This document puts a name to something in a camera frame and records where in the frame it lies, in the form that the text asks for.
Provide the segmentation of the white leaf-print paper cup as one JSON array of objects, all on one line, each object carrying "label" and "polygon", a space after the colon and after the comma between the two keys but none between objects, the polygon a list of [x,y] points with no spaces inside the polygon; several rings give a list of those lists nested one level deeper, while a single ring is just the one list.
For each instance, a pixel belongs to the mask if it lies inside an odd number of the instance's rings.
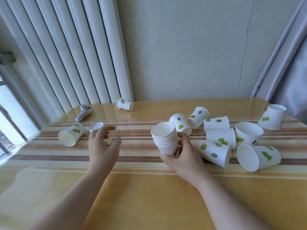
[{"label": "white leaf-print paper cup", "polygon": [[[91,133],[92,131],[95,131],[95,130],[98,130],[98,129],[102,128],[103,126],[104,126],[104,123],[102,123],[102,122],[95,122],[95,123],[93,123],[92,125],[90,125],[89,131],[90,131],[90,133]],[[110,135],[108,135],[107,138],[104,139],[104,141],[105,141],[107,144],[110,145],[111,142],[112,142],[112,138],[110,137]]]},{"label": "white leaf-print paper cup", "polygon": [[63,145],[72,147],[76,144],[84,132],[85,127],[82,124],[77,123],[64,131],[60,131],[58,133],[58,139]]},{"label": "white leaf-print paper cup", "polygon": [[117,109],[132,111],[134,108],[134,102],[120,97],[116,101],[116,107]]}]

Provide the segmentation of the white column radiator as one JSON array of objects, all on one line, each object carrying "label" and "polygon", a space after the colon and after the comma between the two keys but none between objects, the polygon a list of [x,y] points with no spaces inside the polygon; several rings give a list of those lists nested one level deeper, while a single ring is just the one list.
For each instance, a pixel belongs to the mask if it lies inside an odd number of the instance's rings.
[{"label": "white column radiator", "polygon": [[32,116],[134,101],[116,0],[0,0]]}]

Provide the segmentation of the person's right hand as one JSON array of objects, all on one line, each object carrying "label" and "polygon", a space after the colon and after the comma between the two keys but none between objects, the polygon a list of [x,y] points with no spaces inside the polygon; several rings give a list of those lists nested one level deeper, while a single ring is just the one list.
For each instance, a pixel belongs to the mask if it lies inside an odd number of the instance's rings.
[{"label": "person's right hand", "polygon": [[181,154],[177,158],[178,165],[170,166],[186,182],[189,182],[195,188],[199,188],[201,183],[208,177],[209,172],[198,151],[194,148],[186,133],[178,132],[180,141],[179,148]]}]

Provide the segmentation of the window with grey frame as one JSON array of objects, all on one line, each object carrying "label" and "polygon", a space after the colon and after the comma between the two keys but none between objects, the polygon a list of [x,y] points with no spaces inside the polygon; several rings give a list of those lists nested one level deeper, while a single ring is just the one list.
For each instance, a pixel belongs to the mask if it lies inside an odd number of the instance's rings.
[{"label": "window with grey frame", "polygon": [[38,107],[13,68],[12,52],[0,49],[0,166],[16,155],[41,130],[33,115]]}]

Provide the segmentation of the yellow striped tablecloth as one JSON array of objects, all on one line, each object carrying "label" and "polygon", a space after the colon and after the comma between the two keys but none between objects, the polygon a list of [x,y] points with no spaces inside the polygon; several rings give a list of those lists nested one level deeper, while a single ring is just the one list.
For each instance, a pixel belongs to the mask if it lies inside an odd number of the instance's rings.
[{"label": "yellow striped tablecloth", "polygon": [[[0,167],[0,229],[26,229],[39,220],[86,173],[89,126],[115,125],[119,160],[106,178],[83,229],[215,229],[197,189],[160,159],[151,128],[175,113],[186,119],[196,107],[210,118],[227,116],[231,128],[258,123],[268,102],[261,98],[140,101],[132,111],[115,104],[87,104],[83,136],[73,147],[57,138],[76,124],[75,107],[26,143]],[[277,149],[278,165],[251,173],[232,151],[226,170],[204,160],[206,168],[273,229],[307,230],[307,126],[285,116],[279,131],[265,129],[255,145]]]}]

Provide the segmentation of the nested stack of paper cups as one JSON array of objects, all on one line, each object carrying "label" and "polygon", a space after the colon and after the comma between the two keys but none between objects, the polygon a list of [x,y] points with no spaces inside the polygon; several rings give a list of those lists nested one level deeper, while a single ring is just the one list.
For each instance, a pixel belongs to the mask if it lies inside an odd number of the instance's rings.
[{"label": "nested stack of paper cups", "polygon": [[162,122],[155,125],[151,129],[151,135],[161,155],[179,157],[178,134],[173,123]]}]

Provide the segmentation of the person's right forearm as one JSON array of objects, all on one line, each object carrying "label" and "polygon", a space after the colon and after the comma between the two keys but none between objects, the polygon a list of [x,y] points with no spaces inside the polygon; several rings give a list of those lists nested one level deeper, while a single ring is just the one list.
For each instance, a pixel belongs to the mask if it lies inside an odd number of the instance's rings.
[{"label": "person's right forearm", "polygon": [[216,230],[271,230],[210,174],[197,183]]}]

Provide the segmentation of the person's left forearm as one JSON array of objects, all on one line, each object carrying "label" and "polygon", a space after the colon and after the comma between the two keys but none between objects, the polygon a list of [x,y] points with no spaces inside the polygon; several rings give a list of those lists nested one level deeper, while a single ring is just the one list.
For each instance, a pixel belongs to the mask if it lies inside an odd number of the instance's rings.
[{"label": "person's left forearm", "polygon": [[48,211],[28,230],[80,230],[111,170],[89,169]]}]

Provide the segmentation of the scattered pile of leaf-print cups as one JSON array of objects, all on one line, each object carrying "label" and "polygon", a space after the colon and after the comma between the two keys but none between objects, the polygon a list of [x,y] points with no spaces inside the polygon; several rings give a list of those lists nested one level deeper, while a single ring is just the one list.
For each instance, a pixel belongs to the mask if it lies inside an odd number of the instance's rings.
[{"label": "scattered pile of leaf-print cups", "polygon": [[236,158],[244,170],[257,170],[280,164],[281,155],[272,146],[257,146],[264,130],[251,122],[238,122],[230,128],[227,116],[203,120],[206,139],[198,143],[202,158],[226,169],[231,151],[236,150]]}]

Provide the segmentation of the grey curtain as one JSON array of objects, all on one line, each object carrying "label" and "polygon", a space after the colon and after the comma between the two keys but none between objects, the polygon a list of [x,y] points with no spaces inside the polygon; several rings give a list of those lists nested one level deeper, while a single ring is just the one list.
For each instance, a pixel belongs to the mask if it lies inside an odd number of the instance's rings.
[{"label": "grey curtain", "polygon": [[299,3],[251,96],[285,106],[307,125],[307,0]]}]

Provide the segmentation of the person's left hand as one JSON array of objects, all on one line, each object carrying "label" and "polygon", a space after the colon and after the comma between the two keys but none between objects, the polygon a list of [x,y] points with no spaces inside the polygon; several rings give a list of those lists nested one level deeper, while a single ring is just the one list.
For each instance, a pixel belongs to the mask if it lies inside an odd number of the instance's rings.
[{"label": "person's left hand", "polygon": [[116,126],[105,125],[102,128],[92,131],[89,136],[89,168],[88,171],[106,178],[113,169],[117,159],[109,151],[109,144],[104,139]]}]

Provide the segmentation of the white handheld controller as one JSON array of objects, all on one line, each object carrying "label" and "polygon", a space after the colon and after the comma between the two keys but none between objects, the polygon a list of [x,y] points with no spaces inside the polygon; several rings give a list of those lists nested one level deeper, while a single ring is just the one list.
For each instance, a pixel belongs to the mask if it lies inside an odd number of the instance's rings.
[{"label": "white handheld controller", "polygon": [[81,110],[80,114],[75,118],[75,121],[78,123],[82,121],[83,119],[85,119],[86,117],[88,117],[92,113],[91,108],[85,106],[84,104],[80,105],[80,110]]}]

